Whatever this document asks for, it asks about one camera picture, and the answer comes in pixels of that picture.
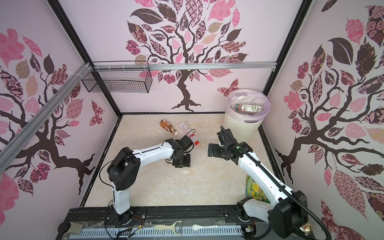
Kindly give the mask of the clear bottle red cap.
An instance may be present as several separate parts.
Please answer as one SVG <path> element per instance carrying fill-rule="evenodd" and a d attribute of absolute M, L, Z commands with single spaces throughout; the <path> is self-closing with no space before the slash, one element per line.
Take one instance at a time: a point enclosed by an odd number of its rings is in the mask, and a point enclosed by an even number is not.
<path fill-rule="evenodd" d="M 192 140 L 194 145 L 196 145 L 196 146 L 199 145 L 200 142 L 198 141 L 198 139 L 195 136 L 195 132 L 196 132 L 195 129 L 190 129 L 185 122 L 181 122 L 179 124 L 179 127 L 183 131 L 183 133 L 185 135 L 187 135 Z"/>

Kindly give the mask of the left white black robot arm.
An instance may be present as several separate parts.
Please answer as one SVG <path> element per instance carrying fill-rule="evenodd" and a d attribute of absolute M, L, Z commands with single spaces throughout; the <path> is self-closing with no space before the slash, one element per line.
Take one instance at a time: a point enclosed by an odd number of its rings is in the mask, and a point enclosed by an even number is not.
<path fill-rule="evenodd" d="M 133 212 L 130 203 L 130 188 L 135 183 L 139 170 L 160 160 L 170 160 L 175 168 L 191 166 L 191 154 L 195 144 L 184 136 L 179 140 L 167 139 L 163 143 L 141 150 L 125 147 L 107 168 L 114 198 L 113 208 L 120 223 L 131 220 Z"/>

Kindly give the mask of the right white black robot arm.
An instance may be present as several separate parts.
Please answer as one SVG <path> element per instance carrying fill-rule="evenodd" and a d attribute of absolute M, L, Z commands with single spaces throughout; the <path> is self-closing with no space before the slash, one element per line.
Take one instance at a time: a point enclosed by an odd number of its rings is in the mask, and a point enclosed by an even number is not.
<path fill-rule="evenodd" d="M 217 135 L 220 143 L 209 144 L 208 157 L 233 161 L 259 185 L 270 202 L 267 204 L 247 200 L 243 205 L 246 214 L 269 223 L 272 230 L 282 239 L 291 234 L 304 236 L 305 232 L 301 228 L 309 221 L 306 211 L 308 200 L 305 194 L 302 191 L 295 192 L 281 182 L 247 143 L 237 142 L 230 129 L 221 126 Z"/>

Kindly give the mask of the white red label bottle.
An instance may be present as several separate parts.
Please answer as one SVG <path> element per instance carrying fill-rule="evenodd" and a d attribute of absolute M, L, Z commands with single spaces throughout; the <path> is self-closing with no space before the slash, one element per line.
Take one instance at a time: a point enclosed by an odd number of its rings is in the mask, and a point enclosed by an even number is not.
<path fill-rule="evenodd" d="M 263 110 L 263 106 L 260 104 L 240 103 L 240 104 L 235 104 L 234 109 L 239 113 L 252 115 L 252 114 L 260 113 Z"/>

